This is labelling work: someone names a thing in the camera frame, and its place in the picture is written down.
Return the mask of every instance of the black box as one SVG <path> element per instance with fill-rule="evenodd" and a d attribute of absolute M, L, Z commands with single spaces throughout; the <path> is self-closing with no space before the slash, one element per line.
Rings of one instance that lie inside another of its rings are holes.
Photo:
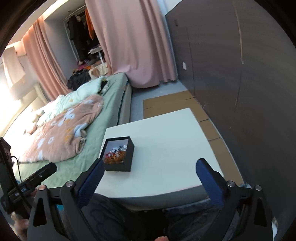
<path fill-rule="evenodd" d="M 105 163 L 105 158 L 110 158 L 110 156 L 108 157 L 108 154 L 117 147 L 123 145 L 127 146 L 123 162 L 114 164 Z M 105 170 L 115 172 L 130 172 L 134 148 L 135 146 L 130 137 L 117 137 L 106 139 L 103 150 L 100 155 L 100 158 L 104 161 Z"/>

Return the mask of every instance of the pink curtain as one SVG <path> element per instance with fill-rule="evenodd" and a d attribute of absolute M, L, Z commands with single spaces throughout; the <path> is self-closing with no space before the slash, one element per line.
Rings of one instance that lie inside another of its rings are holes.
<path fill-rule="evenodd" d="M 111 74 L 125 72 L 137 88 L 176 79 L 157 0 L 86 0 Z"/>
<path fill-rule="evenodd" d="M 51 100 L 70 92 L 67 82 L 46 36 L 44 22 L 40 17 L 23 37 L 27 57 L 39 81 Z"/>

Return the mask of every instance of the blue gripper pad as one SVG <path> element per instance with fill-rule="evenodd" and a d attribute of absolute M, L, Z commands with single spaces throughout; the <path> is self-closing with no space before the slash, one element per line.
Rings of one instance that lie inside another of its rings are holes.
<path fill-rule="evenodd" d="M 91 197 L 94 194 L 94 191 L 96 190 L 99 182 L 101 181 L 105 172 L 103 160 L 100 159 L 95 164 L 95 166 L 91 166 L 89 170 L 91 170 L 91 172 L 88 173 L 89 174 L 88 177 L 85 179 L 84 183 L 78 190 L 77 205 L 79 208 L 82 208 L 89 203 Z"/>
<path fill-rule="evenodd" d="M 212 203 L 218 207 L 223 207 L 225 179 L 219 172 L 214 171 L 204 158 L 196 162 L 195 170 Z"/>

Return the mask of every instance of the brown cardboard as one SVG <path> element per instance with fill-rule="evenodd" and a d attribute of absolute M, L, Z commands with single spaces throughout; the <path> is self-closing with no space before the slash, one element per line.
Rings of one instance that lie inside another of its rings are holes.
<path fill-rule="evenodd" d="M 144 109 L 144 119 L 186 108 L 191 109 L 198 122 L 204 121 L 209 118 L 202 107 L 199 105 L 199 103 L 194 98 L 191 98 L 186 100 L 179 100 L 178 102 L 174 103 L 163 102 L 163 104 L 161 105 L 156 105 L 151 108 Z"/>
<path fill-rule="evenodd" d="M 221 138 L 209 141 L 226 181 L 232 180 L 237 185 L 243 183 L 235 162 Z"/>
<path fill-rule="evenodd" d="M 217 139 L 220 137 L 219 133 L 217 132 L 216 128 L 213 126 L 210 120 L 201 121 L 199 125 L 208 141 Z"/>
<path fill-rule="evenodd" d="M 179 102 L 180 100 L 187 100 L 193 98 L 189 91 L 182 91 L 175 94 L 163 95 L 156 98 L 146 99 L 143 101 L 144 109 L 155 107 L 161 104 L 167 104 L 172 102 Z"/>

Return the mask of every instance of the gray floor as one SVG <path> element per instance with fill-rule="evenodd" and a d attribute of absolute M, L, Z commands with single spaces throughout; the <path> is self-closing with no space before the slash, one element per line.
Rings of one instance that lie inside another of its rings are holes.
<path fill-rule="evenodd" d="M 131 98 L 130 122 L 143 119 L 143 100 L 186 90 L 186 87 L 179 80 L 171 81 L 168 83 L 162 82 L 158 86 L 146 89 L 133 88 L 133 94 Z"/>

